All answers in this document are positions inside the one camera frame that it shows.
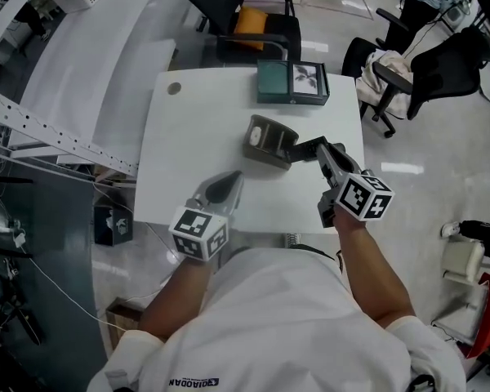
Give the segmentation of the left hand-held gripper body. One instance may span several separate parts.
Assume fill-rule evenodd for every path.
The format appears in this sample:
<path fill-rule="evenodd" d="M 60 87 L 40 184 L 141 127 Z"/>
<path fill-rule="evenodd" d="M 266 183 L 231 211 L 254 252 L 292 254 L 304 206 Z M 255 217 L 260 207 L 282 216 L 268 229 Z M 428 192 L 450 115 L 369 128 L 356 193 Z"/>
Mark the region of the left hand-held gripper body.
<path fill-rule="evenodd" d="M 233 213 L 204 203 L 200 197 L 189 198 L 176 209 L 168 228 L 176 250 L 197 261 L 210 261 L 229 242 Z"/>

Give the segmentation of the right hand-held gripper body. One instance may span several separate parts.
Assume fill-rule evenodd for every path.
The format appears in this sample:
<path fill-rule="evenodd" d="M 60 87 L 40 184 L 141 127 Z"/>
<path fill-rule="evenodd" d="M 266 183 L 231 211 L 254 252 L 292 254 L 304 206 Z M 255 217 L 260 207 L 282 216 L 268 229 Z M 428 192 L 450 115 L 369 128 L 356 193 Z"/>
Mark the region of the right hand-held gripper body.
<path fill-rule="evenodd" d="M 394 198 L 394 191 L 370 170 L 335 173 L 322 169 L 330 189 L 323 192 L 318 212 L 324 228 L 333 227 L 335 206 L 342 207 L 357 221 L 379 221 Z"/>

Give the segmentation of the brown compartment organizer box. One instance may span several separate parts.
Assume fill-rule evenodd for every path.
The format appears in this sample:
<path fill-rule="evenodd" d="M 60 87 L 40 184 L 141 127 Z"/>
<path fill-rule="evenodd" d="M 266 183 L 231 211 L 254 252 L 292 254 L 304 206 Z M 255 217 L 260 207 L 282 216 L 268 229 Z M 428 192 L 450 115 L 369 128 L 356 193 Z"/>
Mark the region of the brown compartment organizer box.
<path fill-rule="evenodd" d="M 261 142 L 250 146 L 247 141 L 249 130 L 259 126 L 262 129 Z M 299 134 L 290 127 L 271 118 L 253 114 L 243 139 L 243 156 L 260 163 L 289 170 L 292 164 L 287 159 L 287 151 L 297 143 Z"/>

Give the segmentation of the person's left forearm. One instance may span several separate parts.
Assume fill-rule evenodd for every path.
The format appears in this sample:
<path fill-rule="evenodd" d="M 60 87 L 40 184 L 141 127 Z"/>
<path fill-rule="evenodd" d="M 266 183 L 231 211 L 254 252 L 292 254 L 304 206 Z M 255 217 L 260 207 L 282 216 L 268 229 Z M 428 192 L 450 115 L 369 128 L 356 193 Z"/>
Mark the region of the person's left forearm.
<path fill-rule="evenodd" d="M 199 315 L 211 275 L 209 262 L 184 259 L 144 310 L 138 329 L 169 339 Z"/>

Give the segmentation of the person's right forearm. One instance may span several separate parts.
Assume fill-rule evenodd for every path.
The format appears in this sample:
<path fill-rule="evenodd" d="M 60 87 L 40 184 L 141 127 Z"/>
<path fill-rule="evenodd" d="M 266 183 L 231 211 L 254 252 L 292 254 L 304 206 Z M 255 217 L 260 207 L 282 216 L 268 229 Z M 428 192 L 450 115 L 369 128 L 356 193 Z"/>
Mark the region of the person's right forearm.
<path fill-rule="evenodd" d="M 335 208 L 333 224 L 354 299 L 381 327 L 415 314 L 406 287 L 383 256 L 366 225 L 342 207 Z"/>

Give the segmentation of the black cardboard box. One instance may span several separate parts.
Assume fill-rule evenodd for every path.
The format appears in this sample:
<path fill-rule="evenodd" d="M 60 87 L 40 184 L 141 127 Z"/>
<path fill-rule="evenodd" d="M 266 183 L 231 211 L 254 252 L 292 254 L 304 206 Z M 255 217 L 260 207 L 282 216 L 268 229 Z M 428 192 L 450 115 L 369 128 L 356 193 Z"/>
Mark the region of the black cardboard box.
<path fill-rule="evenodd" d="M 133 215 L 123 207 L 94 206 L 94 242 L 114 247 L 133 239 Z"/>

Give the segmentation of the dark green picture box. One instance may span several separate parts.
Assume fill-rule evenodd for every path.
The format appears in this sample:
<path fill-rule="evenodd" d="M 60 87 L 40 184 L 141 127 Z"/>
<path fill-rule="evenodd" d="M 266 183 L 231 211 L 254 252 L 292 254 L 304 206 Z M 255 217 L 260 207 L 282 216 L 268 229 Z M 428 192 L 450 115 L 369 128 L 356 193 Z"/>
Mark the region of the dark green picture box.
<path fill-rule="evenodd" d="M 324 64 L 257 61 L 256 99 L 261 104 L 325 105 L 330 89 Z"/>

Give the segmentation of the white table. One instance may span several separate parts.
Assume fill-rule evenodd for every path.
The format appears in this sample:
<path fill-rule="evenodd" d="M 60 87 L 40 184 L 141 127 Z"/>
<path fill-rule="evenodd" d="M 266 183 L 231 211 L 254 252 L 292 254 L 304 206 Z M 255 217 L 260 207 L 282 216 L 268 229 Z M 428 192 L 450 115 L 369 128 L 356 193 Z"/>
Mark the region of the white table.
<path fill-rule="evenodd" d="M 233 227 L 253 233 L 321 234 L 318 202 L 327 189 L 316 162 L 289 170 L 243 156 L 251 116 L 258 114 L 298 133 L 342 143 L 363 163 L 363 136 L 354 80 L 328 76 L 325 105 L 263 105 L 256 100 L 252 67 L 177 70 L 158 75 L 140 152 L 134 218 L 172 222 L 206 179 L 240 170 L 243 192 Z"/>

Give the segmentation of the person's right leg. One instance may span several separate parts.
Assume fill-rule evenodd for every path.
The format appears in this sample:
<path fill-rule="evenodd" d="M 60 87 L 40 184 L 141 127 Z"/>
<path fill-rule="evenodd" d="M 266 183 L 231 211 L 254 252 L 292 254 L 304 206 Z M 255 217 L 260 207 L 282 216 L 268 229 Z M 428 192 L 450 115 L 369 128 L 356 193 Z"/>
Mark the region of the person's right leg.
<path fill-rule="evenodd" d="M 305 245 L 305 244 L 297 244 L 294 249 L 297 249 L 297 250 L 302 250 L 302 251 L 307 251 L 307 252 L 313 252 L 315 254 L 318 254 L 320 256 L 323 256 L 325 258 L 328 258 L 328 259 L 331 259 L 331 260 L 335 260 L 335 258 L 333 256 L 329 256 L 327 255 L 326 253 L 324 253 L 323 251 L 317 249 L 317 248 L 314 248 L 314 247 L 311 247 L 311 246 L 308 246 L 308 245 Z"/>

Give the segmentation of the beige cloth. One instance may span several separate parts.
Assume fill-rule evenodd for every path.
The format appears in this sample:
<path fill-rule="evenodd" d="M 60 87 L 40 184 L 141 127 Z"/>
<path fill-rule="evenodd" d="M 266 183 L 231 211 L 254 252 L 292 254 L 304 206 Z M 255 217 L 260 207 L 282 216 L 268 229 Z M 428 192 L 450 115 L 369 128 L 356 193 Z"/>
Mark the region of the beige cloth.
<path fill-rule="evenodd" d="M 365 64 L 361 67 L 361 76 L 355 80 L 359 101 L 366 102 L 372 106 L 379 104 L 388 85 L 382 78 L 376 76 L 373 69 L 375 62 L 387 67 L 408 82 L 413 83 L 413 72 L 407 60 L 396 51 L 376 49 L 367 57 Z M 393 97 L 385 112 L 398 119 L 406 119 L 410 102 L 410 95 L 398 92 Z"/>

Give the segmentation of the cream plastic container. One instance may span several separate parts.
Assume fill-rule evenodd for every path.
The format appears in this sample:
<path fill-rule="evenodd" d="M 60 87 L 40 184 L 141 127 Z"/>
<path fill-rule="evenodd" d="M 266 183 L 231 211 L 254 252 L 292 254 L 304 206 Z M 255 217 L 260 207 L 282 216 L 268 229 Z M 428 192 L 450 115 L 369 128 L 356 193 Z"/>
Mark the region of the cream plastic container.
<path fill-rule="evenodd" d="M 475 285 L 484 257 L 480 241 L 449 241 L 443 251 L 443 277 L 457 283 Z"/>

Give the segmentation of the wooden pallet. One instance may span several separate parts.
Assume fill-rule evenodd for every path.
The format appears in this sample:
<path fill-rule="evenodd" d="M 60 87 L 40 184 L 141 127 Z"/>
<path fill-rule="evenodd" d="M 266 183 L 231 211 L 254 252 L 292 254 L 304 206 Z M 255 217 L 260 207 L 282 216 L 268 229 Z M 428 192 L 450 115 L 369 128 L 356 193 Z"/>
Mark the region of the wooden pallet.
<path fill-rule="evenodd" d="M 109 323 L 109 339 L 114 350 L 123 333 L 136 330 L 144 312 L 144 307 L 117 297 L 106 309 L 105 317 Z"/>

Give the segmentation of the person's white shirt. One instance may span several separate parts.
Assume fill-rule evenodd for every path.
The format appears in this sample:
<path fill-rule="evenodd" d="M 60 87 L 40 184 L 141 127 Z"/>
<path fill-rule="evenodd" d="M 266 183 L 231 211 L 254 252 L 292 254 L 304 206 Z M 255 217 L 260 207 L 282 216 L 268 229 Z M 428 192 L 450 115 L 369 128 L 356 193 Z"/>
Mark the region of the person's white shirt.
<path fill-rule="evenodd" d="M 126 332 L 87 392 L 406 392 L 422 375 L 434 392 L 466 392 L 456 351 L 420 319 L 381 327 L 334 261 L 257 248 L 216 273 L 169 340 Z"/>

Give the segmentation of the black swivel office chair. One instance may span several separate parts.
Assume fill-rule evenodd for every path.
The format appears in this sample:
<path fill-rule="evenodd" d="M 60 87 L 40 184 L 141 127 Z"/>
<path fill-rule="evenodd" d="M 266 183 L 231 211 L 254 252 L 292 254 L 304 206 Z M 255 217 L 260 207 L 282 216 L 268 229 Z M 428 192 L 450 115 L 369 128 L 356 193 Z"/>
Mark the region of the black swivel office chair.
<path fill-rule="evenodd" d="M 385 50 L 381 43 L 374 44 L 363 38 L 353 39 L 345 53 L 341 75 L 352 78 L 355 84 L 367 57 L 376 49 L 391 51 Z M 372 107 L 372 120 L 381 120 L 387 126 L 385 138 L 392 137 L 396 132 L 389 120 L 392 115 L 385 110 L 398 92 L 411 97 L 406 118 L 409 121 L 428 101 L 474 94 L 480 87 L 480 71 L 490 62 L 490 42 L 478 27 L 471 25 L 408 62 L 413 72 L 413 83 L 375 62 L 373 69 L 376 76 L 388 85 L 377 106 L 359 101 L 361 116 L 367 107 Z"/>

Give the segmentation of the orange cushion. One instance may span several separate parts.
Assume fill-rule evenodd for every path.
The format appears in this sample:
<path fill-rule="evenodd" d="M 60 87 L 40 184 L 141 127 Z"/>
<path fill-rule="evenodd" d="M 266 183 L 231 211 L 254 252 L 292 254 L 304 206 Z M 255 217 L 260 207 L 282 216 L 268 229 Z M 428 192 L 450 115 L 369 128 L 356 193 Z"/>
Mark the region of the orange cushion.
<path fill-rule="evenodd" d="M 234 34 L 263 34 L 268 14 L 254 7 L 241 7 Z"/>

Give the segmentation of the white metal shelving rack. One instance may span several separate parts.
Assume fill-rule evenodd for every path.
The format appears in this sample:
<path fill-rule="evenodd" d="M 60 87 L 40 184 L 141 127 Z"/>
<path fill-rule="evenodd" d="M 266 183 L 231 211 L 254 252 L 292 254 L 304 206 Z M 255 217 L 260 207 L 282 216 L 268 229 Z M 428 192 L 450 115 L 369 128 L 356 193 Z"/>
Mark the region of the white metal shelving rack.
<path fill-rule="evenodd" d="M 0 158 L 40 167 L 89 163 L 138 172 L 156 77 L 175 50 L 166 35 L 180 0 L 100 0 L 67 15 L 34 66 L 19 102 L 0 92 L 11 131 Z"/>

